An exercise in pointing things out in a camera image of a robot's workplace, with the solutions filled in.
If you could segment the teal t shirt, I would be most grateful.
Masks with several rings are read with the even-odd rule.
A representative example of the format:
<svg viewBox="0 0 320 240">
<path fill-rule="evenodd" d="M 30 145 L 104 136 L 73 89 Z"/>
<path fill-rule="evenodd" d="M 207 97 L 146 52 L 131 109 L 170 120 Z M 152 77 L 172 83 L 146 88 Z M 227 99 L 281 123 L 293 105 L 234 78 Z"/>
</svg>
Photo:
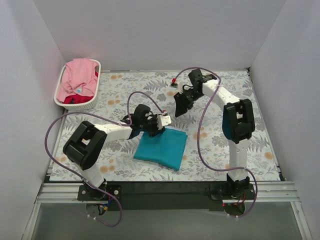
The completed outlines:
<svg viewBox="0 0 320 240">
<path fill-rule="evenodd" d="M 188 135 L 172 128 L 166 128 L 154 137 L 146 132 L 142 135 L 133 156 L 136 160 L 149 161 L 175 171 L 181 168 Z"/>
</svg>

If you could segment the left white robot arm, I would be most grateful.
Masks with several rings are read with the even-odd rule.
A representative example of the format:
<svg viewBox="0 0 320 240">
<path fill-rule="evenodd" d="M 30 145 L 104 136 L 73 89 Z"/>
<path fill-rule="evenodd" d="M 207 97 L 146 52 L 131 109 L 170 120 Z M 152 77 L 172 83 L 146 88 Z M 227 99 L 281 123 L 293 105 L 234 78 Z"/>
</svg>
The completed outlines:
<svg viewBox="0 0 320 240">
<path fill-rule="evenodd" d="M 96 164 L 105 143 L 130 140 L 141 132 L 150 137 L 162 134 L 172 123 L 166 111 L 152 113 L 150 107 L 139 104 L 133 113 L 116 123 L 93 124 L 83 121 L 63 146 L 63 153 L 80 171 L 81 177 L 99 188 L 106 181 Z"/>
</svg>

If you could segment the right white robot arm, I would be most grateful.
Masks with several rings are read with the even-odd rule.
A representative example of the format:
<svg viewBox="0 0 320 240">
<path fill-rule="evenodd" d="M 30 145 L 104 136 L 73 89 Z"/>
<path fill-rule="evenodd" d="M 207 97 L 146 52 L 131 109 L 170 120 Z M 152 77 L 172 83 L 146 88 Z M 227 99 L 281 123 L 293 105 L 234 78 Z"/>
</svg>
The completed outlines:
<svg viewBox="0 0 320 240">
<path fill-rule="evenodd" d="M 221 85 L 221 78 L 209 71 L 204 75 L 202 67 L 190 67 L 188 78 L 190 85 L 171 81 L 171 87 L 177 88 L 174 95 L 175 117 L 184 115 L 192 109 L 201 97 L 208 97 L 222 110 L 222 132 L 229 146 L 229 168 L 227 182 L 234 188 L 247 186 L 253 174 L 247 168 L 248 144 L 255 131 L 253 105 L 249 99 L 240 99 Z"/>
</svg>

